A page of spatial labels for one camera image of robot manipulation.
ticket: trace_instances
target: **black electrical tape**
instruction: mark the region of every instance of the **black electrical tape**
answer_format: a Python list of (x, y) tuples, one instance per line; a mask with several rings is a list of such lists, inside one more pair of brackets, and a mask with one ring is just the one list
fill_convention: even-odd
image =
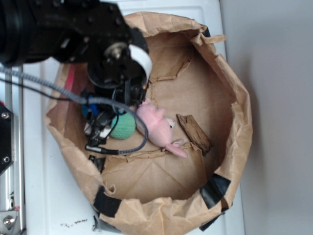
[(214, 207), (222, 200), (229, 185), (230, 180), (213, 174), (208, 182), (200, 188), (200, 193), (208, 209)]
[(204, 224), (202, 224), (199, 229), (204, 232), (208, 227), (210, 227), (221, 215), (217, 216), (216, 218), (212, 219), (209, 222), (206, 222)]
[(104, 187), (99, 187), (93, 206), (105, 216), (114, 218), (122, 200), (109, 197), (104, 192)]
[(199, 229), (204, 232), (206, 229), (208, 229), (221, 215), (225, 214), (225, 211), (228, 210), (228, 208), (222, 208), (222, 214), (218, 215), (214, 219), (212, 219), (209, 222), (203, 223)]
[(207, 27), (206, 30), (202, 33), (205, 37), (209, 38), (211, 37), (211, 34), (210, 34), (210, 31), (209, 31), (209, 28)]

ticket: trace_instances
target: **white wall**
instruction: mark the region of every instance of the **white wall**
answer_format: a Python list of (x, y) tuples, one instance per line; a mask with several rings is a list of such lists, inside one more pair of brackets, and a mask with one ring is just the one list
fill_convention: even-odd
[(246, 235), (313, 234), (313, 1), (221, 5), (227, 59), (253, 111)]

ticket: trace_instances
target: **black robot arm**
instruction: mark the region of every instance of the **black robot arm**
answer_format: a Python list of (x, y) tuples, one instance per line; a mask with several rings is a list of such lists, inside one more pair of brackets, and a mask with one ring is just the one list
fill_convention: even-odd
[[(49, 57), (61, 63), (88, 63), (93, 96), (128, 106), (145, 99), (152, 69), (148, 47), (140, 31), (125, 23), (117, 4), (99, 0), (0, 0), (0, 63), (12, 67)], [(119, 115), (108, 105), (96, 109), (89, 117), (92, 130), (87, 147), (93, 149), (106, 142), (107, 136), (98, 133)]]

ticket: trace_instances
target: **brown paper bag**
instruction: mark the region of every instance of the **brown paper bag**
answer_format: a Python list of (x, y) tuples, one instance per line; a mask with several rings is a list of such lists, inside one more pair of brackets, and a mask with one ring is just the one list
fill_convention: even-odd
[[(80, 105), (51, 100), (46, 124), (64, 159), (100, 219), (124, 234), (185, 234), (231, 207), (249, 153), (252, 137), (249, 94), (213, 43), (206, 26), (194, 20), (157, 13), (126, 16), (148, 42), (153, 71), (147, 97), (166, 116), (193, 115), (214, 147), (203, 157), (180, 126), (188, 159), (175, 157), (151, 143), (128, 156), (106, 157), (105, 169), (89, 160)], [(86, 65), (61, 65), (56, 83), (79, 94), (91, 87)], [(106, 148), (138, 146), (138, 132), (129, 139), (109, 139)]]

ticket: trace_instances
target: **green ball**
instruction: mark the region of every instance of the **green ball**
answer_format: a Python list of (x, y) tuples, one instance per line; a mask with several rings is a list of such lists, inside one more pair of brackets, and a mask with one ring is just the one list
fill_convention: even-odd
[[(115, 117), (112, 121), (111, 128), (114, 127), (116, 123), (117, 117)], [(118, 122), (114, 130), (111, 132), (110, 136), (118, 139), (124, 140), (132, 136), (136, 129), (136, 122), (134, 117), (129, 114), (123, 114), (118, 117)]]

